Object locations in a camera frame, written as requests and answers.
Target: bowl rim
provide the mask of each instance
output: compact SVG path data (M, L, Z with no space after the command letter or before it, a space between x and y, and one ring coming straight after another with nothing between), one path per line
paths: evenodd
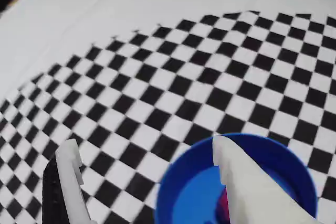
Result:
M314 180L313 180L312 176L310 175L310 173L309 173L308 168L306 167L306 165L302 162L301 159L299 159L299 157L291 149L289 149L288 147L284 146L283 144L281 144L281 143L279 143L279 142L277 142L277 141L275 141L275 140L273 140L273 139L271 139L269 137L261 136L261 135L257 135L257 134L232 132L232 133L224 133L224 134L219 134L219 135L225 136L225 137L228 137L228 138L230 136L236 136L236 135L255 136L255 137L258 137L258 138L262 138L264 140L269 140L269 141L273 142L274 144L278 145L279 147L281 147L283 150L285 150L291 156L293 156L297 161L299 161L299 163L302 165L302 167L304 167L306 173L308 174L310 183L313 184L313 190L314 190L313 193L315 195L315 198L314 198L315 212L314 212L314 216L313 217L316 218L317 211L318 211L318 196L317 196L317 191L316 191L316 185L315 185ZM157 193L157 198L156 198L156 203L155 203L155 210L154 210L154 223L155 224L159 224L159 215L157 213L157 203L159 202L159 195L160 195L160 191L161 191L161 185L165 184L165 181L167 180L167 177L169 176L169 173L171 172L171 170L176 166L176 163L183 158L183 156L184 156L184 154L186 152L188 152L192 148L197 148L199 145L204 144L206 141L212 140L212 138L214 136L217 136L217 135L213 135L213 136L204 138L204 139L198 141L197 143L191 145L190 148L188 150L186 150L184 153L182 153L173 163L171 163L170 166L168 167L168 169L165 171L165 173L164 173L164 175L163 175L163 177L162 177L162 179L160 181L160 188L159 188L159 191Z

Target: black square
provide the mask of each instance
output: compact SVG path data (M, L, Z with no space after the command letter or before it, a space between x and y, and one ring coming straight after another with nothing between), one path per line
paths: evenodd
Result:
M287 114L298 117L301 111L302 102L293 98L284 96L279 110Z
M143 64L140 68L139 72L136 74L136 78L139 80L143 80L145 82L149 82L153 75L156 72L156 68L147 64Z
M217 49L216 53L232 57L237 50L237 46L231 43L223 42Z
M219 110L225 111L231 98L231 93L218 88L213 88L206 103Z
M176 49L177 44L172 43L170 41L165 41L162 45L158 48L158 52L164 55L171 55L173 51Z
M41 208L41 203L38 202L38 200L35 197L33 197L30 203L28 204L26 210L33 218L36 218L40 208Z
M303 120L299 120L293 138L306 144L312 145L314 143L317 130L318 127L316 125L305 122Z
M211 136L212 136L212 131L207 130L206 128L203 128L197 124L193 124L193 126L188 132L188 135L185 137L184 142L188 145L193 145Z
M182 42L182 44L186 46L190 46L193 48L197 48L199 44L202 42L203 38L197 35L189 34L185 40Z
M98 54L100 53L101 49L98 47L91 47L90 51L86 54L85 58L94 61Z
M133 169L136 169L145 154L146 151L144 149L130 143L119 160Z
M145 121L145 124L160 131L162 130L163 126L166 124L170 116L170 114L162 110L154 109Z
M92 85L92 87L88 90L88 92L86 93L87 96L96 99L100 93L104 90L104 86L102 84L99 83L94 83Z
M155 183L139 173L136 173L126 188L126 192L144 201Z
M266 71L270 71L273 63L274 63L274 59L269 58L265 55L261 55L258 54L255 61L253 62L253 66L260 68L260 69L264 69Z
M80 95L81 94L76 90L72 90L70 94L68 94L68 96L64 99L64 103L69 106L72 106L78 100Z
M131 40L130 43L136 46L141 46L148 39L148 36L143 34L136 34Z
M309 31L314 31L315 33L323 34L324 25L311 21L308 27Z
M15 219L15 217L21 212L22 206L16 199L12 199L12 202L7 207L9 214Z
M272 20L263 18L263 17L258 17L257 21L255 22L256 26L262 27L264 29L269 30L273 24Z
M284 23L284 24L287 24L287 25L290 25L293 21L293 17L289 16L289 15L286 15L286 14L283 14L283 13L279 13L279 15L277 17L277 21L281 22L281 23Z
M251 37L246 37L243 44L242 44L242 47L248 48L248 49L250 49L254 52L258 52L262 43L263 42L258 40L258 39L251 38Z
M138 127L138 122L130 118L125 118L116 130L116 133L126 139L130 139Z
M170 58L163 66L163 69L169 70L170 72L176 73L184 65L183 61Z
M304 42L301 53L317 58L320 47Z
M181 104L179 110L177 111L176 115L192 121L194 120L196 114L198 113L198 110L201 108L201 104L198 102L193 102L190 100L184 100L183 103Z
M105 152L100 152L99 155L94 159L90 167L99 173L101 176L105 176L107 171L110 169L114 162L114 158L107 155Z
M322 39L322 47L336 50L336 39L324 36Z
M289 141L290 139L288 137L285 137L285 136L282 136L282 135L279 135L277 133L274 133L274 132L269 132L268 136L270 139L273 139L277 142L279 142L280 144L283 144L284 146L288 146L289 144Z
M284 62L290 63L290 64L295 64L296 60L298 58L298 53L293 52L291 50L288 50L286 48L282 48L280 53L279 53L279 60L282 60Z
M232 60L225 71L233 76L243 78L247 72L247 69L248 65L245 65L244 63L241 63L239 61Z
M122 46L124 45L123 42L120 42L118 40L114 40L106 49L110 50L112 52L118 51Z
M184 96L188 92L191 83L192 81L187 78L176 76L169 91Z
M313 148L308 167L322 173L328 173L332 156L331 153Z
M328 111L324 111L321 126L336 131L336 115Z
M254 85L250 82L243 81L242 85L240 86L237 94L241 97L245 97L252 101L255 101L261 91L261 87Z
M21 181L15 175L13 175L13 177L7 183L7 188L12 194L14 194L20 185Z
M313 104L317 107L323 108L327 99L327 94L319 90L309 88L306 97L306 102Z
M171 28L161 26L155 31L155 33L153 33L153 37L164 39L171 30Z
M130 77L125 76L123 74L118 74L117 77L114 79L114 81L110 84L110 87L113 89L117 89L119 91L122 91L123 88L127 85L127 83L130 81Z
M336 178L328 177L325 184L326 185L324 186L322 197L325 199L336 201Z
M104 180L94 197L102 202L105 206L111 207L120 192L121 190L117 186L113 185L107 180Z
M324 76L331 77L333 68L334 68L333 64L330 64L325 61L317 60L316 66L315 66L315 72L320 73Z
M217 81L217 79L220 75L221 75L221 73L218 72L215 69L205 68L202 71L201 76L199 76L199 78L197 80L199 82L202 82L202 83L207 83L207 84L213 85Z
M140 48L138 51L133 54L132 58L136 60L144 61L151 55L152 51L149 51L147 49Z
M206 24L206 25L210 25L213 26L216 24L216 22L219 20L218 17L213 16L213 15L205 15L202 19L201 19L201 23L202 24Z
M8 162L8 166L12 170L15 170L20 162L21 162L21 158L16 153L14 153L14 155L10 158L10 160Z
M140 97L140 100L148 104L154 105L162 95L163 90L153 86L149 86Z
M274 114L275 111L273 109L257 103L252 111L249 122L268 129L271 125Z
M109 63L108 67L118 71L121 66L124 64L126 58L121 55L115 55L114 58Z
M50 100L49 100L49 102L47 103L47 105L44 107L43 110L45 112L47 112L48 114L50 114L54 110L54 108L56 107L56 105L58 104L58 102L59 101L57 99L51 97Z
M50 136L54 132L57 125L58 122L54 118L50 117L42 131Z
M170 137L162 134L160 138L155 142L151 152L156 156L170 161L172 156L174 155L179 143Z
M81 114L79 114L75 110L71 110L68 116L64 119L63 124L69 129L72 129L80 118L81 118Z
M208 38L222 41L226 35L227 31L218 28L213 28L208 34Z
M216 132L229 133L241 132L245 122L231 115L225 115Z
M93 64L93 66L87 71L86 76L91 79L95 79L102 69L102 66Z
M291 79L305 85L309 85L312 73L306 69L294 68Z
M144 205L133 224L154 224L153 209Z
M285 91L287 83L287 79L271 73L267 80L266 87L279 93L283 93Z
M250 27L251 25L246 22L237 21L236 24L233 26L232 30L246 34L249 31Z
M98 122L99 119L104 115L106 110L107 108L104 105L101 105L100 103L95 103L91 110L88 112L87 117L94 120L95 122Z
M273 32L270 32L267 35L267 38L266 38L267 42L273 43L273 44L278 45L278 46L281 46L282 43L284 42L284 40L285 40L284 35L276 34L276 33L273 33Z
M210 57L211 54L197 50L191 57L190 62L200 66L204 66L210 59Z
M190 31L195 24L196 24L195 22L184 19L177 25L176 28L182 31Z
M89 136L88 141L96 147L100 148L106 139L110 136L110 134L110 131L98 125Z

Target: blue bowl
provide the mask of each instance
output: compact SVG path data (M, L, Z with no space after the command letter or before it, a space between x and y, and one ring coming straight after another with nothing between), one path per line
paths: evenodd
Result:
M301 160L282 144L257 135L223 134L237 143L306 212L317 213L314 183ZM213 165L212 137L193 145L167 170L156 201L156 224L217 224L224 187Z

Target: white square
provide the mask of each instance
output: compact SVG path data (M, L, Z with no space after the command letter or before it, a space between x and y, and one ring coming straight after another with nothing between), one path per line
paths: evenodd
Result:
M296 60L295 65L297 67L306 69L308 71L314 72L315 71L315 66L316 66L316 58L304 55L304 54L299 54L298 58Z
M177 72L179 76L183 76L190 80L195 81L202 73L203 67L187 62Z
M132 78L123 89L123 93L134 99L139 99L145 92L148 84L144 81Z
M122 191L115 200L112 211L125 220L132 222L140 212L142 206L143 202L126 191Z
M173 115L169 118L168 122L164 126L162 133L181 142L187 136L191 126L192 122Z
M247 121L251 116L254 102L246 98L235 95L226 109L226 113L236 118Z
M165 70L158 69L150 80L150 85L159 89L167 90L172 84L175 74Z
M124 117L123 114L116 110L107 110L98 123L111 132L114 132L119 127Z
M136 120L139 123L144 123L148 116L152 113L154 107L143 101L137 100L132 107L127 111L126 116Z
M219 72L224 72L227 66L229 66L230 62L231 62L231 59L224 55L212 54L210 56L210 59L205 64L205 66L207 68L218 70Z
M277 111L271 123L270 130L280 135L292 138L298 119L292 115Z
M282 60L276 60L272 66L271 73L277 76L290 79L294 71L294 66Z
M86 166L90 166L99 154L99 148L91 144L89 141L83 141L79 146L79 153L82 162Z
M308 161L313 151L313 146L295 139L291 139L288 148L297 155L304 165L308 165Z
M185 97L194 102L204 103L208 99L212 89L212 85L194 81Z
M159 139L160 131L141 124L131 138L131 142L141 148L150 151L155 142Z
M336 132L319 127L314 141L314 147L332 154L336 151Z
M104 177L87 167L82 173L84 184L81 188L89 195L93 196L104 181Z
M244 47L237 48L233 55L233 59L241 63L252 65L257 57L257 53Z
M168 166L168 161L163 160L151 152L147 152L137 167L137 171L151 181L158 183Z
M320 90L324 93L329 93L330 84L331 84L330 77L324 76L319 73L313 73L310 79L309 86L314 89Z
M323 117L323 109L316 107L312 104L303 103L299 118L319 126Z
M168 112L169 114L174 114L183 101L184 98L182 96L167 91L160 96L159 100L155 104L155 107Z
M120 189L125 190L134 174L134 169L123 162L116 160L106 173L105 178Z
M224 112L220 111L212 106L203 104L198 111L194 123L207 128L211 131L215 131L218 128L219 123L224 117Z
M120 158L126 147L129 145L129 141L118 134L111 134L109 138L104 142L101 150L109 154L113 158Z
M268 80L269 72L250 66L244 76L244 80L260 87L263 87Z
M285 89L285 95L298 101L305 102L308 94L308 86L289 80Z
M222 73L217 79L215 87L225 90L231 94L235 94L240 88L242 82L243 80L241 78L232 76L231 74Z

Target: checkerboard pattern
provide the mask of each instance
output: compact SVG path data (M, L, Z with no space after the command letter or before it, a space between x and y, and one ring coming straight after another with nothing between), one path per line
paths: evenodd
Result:
M206 15L93 45L0 106L0 222L41 223L48 160L75 138L98 223L153 223L160 179L191 145L249 132L309 168L319 220L336 215L336 19Z

